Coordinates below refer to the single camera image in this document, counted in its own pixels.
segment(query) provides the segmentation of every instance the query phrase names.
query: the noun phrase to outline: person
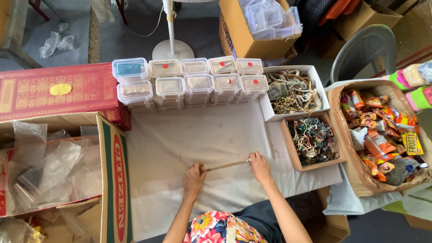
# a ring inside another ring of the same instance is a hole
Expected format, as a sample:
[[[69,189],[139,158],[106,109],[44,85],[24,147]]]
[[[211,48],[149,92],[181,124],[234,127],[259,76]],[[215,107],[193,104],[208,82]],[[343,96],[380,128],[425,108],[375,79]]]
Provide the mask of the person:
[[[194,218],[188,228],[192,208],[206,178],[202,163],[189,167],[183,178],[184,196],[163,243],[279,243],[282,235],[287,243],[311,243],[305,227],[282,196],[270,173],[270,164],[260,152],[250,153],[249,166],[263,186],[270,203],[259,202],[231,214],[209,211]]]

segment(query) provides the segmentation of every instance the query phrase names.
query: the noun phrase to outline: gray plastic chair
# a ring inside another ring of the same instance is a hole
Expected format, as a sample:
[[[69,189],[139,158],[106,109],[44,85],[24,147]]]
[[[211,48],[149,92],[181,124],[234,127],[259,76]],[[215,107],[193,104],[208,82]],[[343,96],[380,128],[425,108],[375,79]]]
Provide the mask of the gray plastic chair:
[[[340,50],[331,68],[330,82],[353,79],[382,55],[385,55],[386,74],[396,72],[396,42],[391,29],[381,24],[363,28]]]

